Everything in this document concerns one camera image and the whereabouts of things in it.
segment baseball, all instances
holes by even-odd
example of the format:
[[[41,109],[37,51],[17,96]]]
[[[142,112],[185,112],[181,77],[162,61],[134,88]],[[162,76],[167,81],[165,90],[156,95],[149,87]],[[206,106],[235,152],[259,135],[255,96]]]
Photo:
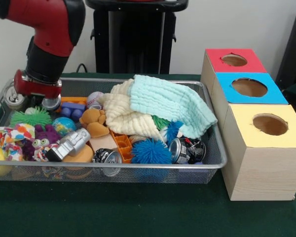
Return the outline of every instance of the baseball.
[[[103,96],[104,94],[102,92],[96,91],[93,92],[91,95],[88,96],[87,99],[87,107],[88,109],[92,106],[100,106],[100,104],[98,103],[98,99]]]

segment orange toy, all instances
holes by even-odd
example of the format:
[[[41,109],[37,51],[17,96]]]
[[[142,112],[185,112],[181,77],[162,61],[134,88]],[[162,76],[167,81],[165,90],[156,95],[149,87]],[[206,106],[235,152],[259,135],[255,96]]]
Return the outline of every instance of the orange toy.
[[[130,143],[127,135],[120,135],[110,130],[110,133],[118,146],[118,151],[122,156],[123,163],[132,162],[132,144]]]
[[[91,138],[96,138],[109,134],[109,128],[103,125],[105,119],[105,112],[103,110],[88,109],[83,113],[79,121],[90,133]]]
[[[61,97],[61,103],[64,103],[64,102],[86,105],[87,97]],[[61,107],[59,107],[56,112],[59,113],[60,111],[61,111]]]

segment googly eyes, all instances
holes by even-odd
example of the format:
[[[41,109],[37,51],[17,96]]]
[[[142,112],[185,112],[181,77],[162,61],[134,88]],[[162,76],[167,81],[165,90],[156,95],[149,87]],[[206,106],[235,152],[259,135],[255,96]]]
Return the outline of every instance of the googly eyes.
[[[49,145],[49,140],[44,138],[42,140],[36,139],[33,141],[32,146],[34,148],[39,148],[39,147],[46,147]]]
[[[41,143],[42,146],[48,146],[48,145],[49,145],[49,140],[46,139],[46,138],[44,138],[44,139],[42,139],[42,140],[40,141],[40,143]]]
[[[40,147],[40,140],[39,139],[34,140],[32,143],[32,146],[35,148]]]

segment green spiky ball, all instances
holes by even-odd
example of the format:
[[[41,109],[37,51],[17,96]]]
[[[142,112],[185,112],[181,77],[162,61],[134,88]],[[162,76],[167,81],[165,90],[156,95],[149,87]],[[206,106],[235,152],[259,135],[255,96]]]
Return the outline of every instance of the green spiky ball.
[[[153,115],[152,119],[159,131],[162,130],[164,127],[167,127],[170,124],[170,122],[168,120],[163,119],[163,118],[159,118],[156,115]]]
[[[27,123],[32,126],[40,124],[44,127],[47,124],[51,124],[52,120],[46,109],[35,107],[30,114],[18,111],[14,112],[10,126],[15,127],[18,123]]]

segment yellow box top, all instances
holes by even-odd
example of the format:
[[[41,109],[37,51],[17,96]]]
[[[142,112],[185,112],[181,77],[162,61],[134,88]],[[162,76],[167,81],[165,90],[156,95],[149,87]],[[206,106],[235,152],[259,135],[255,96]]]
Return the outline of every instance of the yellow box top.
[[[296,148],[296,112],[291,105],[229,106],[247,147]]]

